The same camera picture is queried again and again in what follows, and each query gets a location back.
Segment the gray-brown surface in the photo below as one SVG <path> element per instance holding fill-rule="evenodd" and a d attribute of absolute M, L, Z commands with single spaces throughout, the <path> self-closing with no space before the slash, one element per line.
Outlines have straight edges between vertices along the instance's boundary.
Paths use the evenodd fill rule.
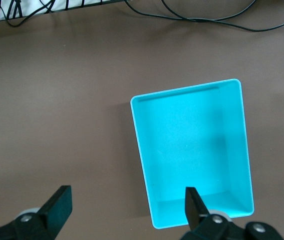
<path fill-rule="evenodd" d="M 248 3 L 224 2 L 232 13 Z M 216 8 L 211 15 L 230 13 Z M 257 3 L 237 21 L 281 22 L 280 1 Z M 187 226 L 151 224 L 129 101 L 230 78 L 242 82 L 255 200 L 254 215 L 234 221 L 267 222 L 284 237 L 284 27 L 173 22 L 123 2 L 20 28 L 0 22 L 0 225 L 70 184 L 74 209 L 57 239 L 179 239 Z"/>

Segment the blue plastic bin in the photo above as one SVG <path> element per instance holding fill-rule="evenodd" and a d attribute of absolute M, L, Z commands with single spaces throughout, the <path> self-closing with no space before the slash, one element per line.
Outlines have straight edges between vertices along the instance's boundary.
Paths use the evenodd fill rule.
<path fill-rule="evenodd" d="M 135 96 L 131 107 L 155 228 L 187 224 L 185 187 L 231 218 L 253 213 L 239 80 Z"/>

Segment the screw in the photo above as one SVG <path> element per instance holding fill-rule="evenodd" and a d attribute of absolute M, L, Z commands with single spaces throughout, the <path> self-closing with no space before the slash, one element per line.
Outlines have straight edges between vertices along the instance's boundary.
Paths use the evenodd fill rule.
<path fill-rule="evenodd" d="M 219 215 L 214 215 L 212 219 L 216 224 L 221 224 L 223 222 L 223 219 Z"/>
<path fill-rule="evenodd" d="M 265 232 L 265 228 L 261 224 L 259 224 L 259 223 L 255 223 L 253 225 L 253 228 L 254 228 L 255 231 L 257 231 L 259 233 L 264 233 Z"/>
<path fill-rule="evenodd" d="M 21 221 L 22 222 L 28 222 L 29 220 L 32 219 L 32 216 L 31 215 L 24 215 L 22 218 L 21 218 Z"/>

